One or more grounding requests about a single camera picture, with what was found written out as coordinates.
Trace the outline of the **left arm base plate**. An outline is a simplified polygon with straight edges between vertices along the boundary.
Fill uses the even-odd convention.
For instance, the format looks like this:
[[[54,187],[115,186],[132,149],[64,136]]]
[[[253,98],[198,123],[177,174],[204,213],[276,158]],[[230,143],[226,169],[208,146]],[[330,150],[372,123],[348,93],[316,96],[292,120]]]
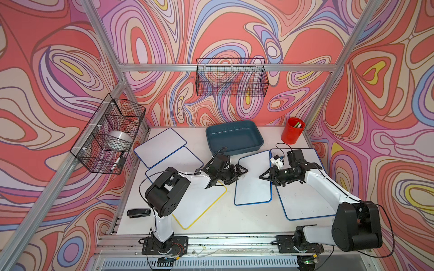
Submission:
[[[189,238],[187,236],[172,236],[165,242],[159,241],[155,236],[139,239],[143,255],[184,255],[188,252]]]

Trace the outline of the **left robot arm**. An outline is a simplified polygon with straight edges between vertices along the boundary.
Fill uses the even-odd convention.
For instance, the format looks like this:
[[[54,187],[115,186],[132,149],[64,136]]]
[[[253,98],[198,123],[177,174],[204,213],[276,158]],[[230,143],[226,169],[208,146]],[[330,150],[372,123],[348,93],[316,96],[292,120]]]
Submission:
[[[168,243],[174,235],[172,221],[189,229],[226,193],[226,187],[249,170],[222,152],[195,172],[184,173],[168,167],[147,188],[144,200],[154,211],[153,238]]]

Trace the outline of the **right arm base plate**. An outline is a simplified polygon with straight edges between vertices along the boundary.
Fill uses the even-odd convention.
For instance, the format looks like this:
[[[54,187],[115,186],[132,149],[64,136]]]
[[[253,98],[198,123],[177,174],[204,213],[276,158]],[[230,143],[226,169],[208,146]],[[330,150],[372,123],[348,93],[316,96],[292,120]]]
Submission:
[[[277,235],[271,244],[277,246],[281,254],[321,254],[324,252],[321,244],[307,243],[303,238],[294,235]]]

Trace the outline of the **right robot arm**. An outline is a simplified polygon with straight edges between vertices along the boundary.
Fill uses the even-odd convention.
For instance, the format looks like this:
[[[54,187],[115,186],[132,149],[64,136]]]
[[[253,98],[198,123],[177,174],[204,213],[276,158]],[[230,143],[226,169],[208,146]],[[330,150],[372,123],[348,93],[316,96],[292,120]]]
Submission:
[[[314,245],[330,245],[349,252],[382,247],[382,227],[377,204],[362,201],[346,192],[336,181],[330,179],[318,163],[307,161],[302,150],[290,150],[287,157],[288,168],[279,166],[280,159],[275,156],[271,159],[272,167],[263,172],[259,179],[276,187],[285,187],[294,182],[307,184],[335,212],[331,226],[297,227],[292,237],[295,249],[305,251]]]

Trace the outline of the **smudged blue-framed whiteboard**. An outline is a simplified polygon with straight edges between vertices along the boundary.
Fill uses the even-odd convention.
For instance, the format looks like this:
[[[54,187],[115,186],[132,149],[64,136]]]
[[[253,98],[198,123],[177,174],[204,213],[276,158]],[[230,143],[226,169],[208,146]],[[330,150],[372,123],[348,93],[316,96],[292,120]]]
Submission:
[[[236,182],[234,197],[236,206],[271,202],[271,183],[259,178],[270,169],[270,158],[271,152],[263,151],[238,160],[238,164],[248,172],[239,177]]]

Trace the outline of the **yellow-framed whiteboard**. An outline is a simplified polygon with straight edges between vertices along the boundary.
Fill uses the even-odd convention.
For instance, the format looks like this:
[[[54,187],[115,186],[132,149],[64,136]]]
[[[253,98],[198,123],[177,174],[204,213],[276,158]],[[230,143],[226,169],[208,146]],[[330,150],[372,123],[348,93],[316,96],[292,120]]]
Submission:
[[[226,192],[227,188],[225,186],[213,186],[206,189],[199,183],[193,182],[188,187],[172,216],[182,229],[187,230]]]

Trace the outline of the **teal plastic storage box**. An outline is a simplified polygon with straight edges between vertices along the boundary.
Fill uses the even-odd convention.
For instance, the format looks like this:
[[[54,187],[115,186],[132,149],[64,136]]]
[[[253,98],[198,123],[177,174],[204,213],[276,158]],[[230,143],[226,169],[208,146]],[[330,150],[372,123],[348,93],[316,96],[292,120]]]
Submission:
[[[258,127],[250,120],[212,125],[205,134],[213,154],[226,147],[225,154],[240,155],[258,151],[264,144]]]

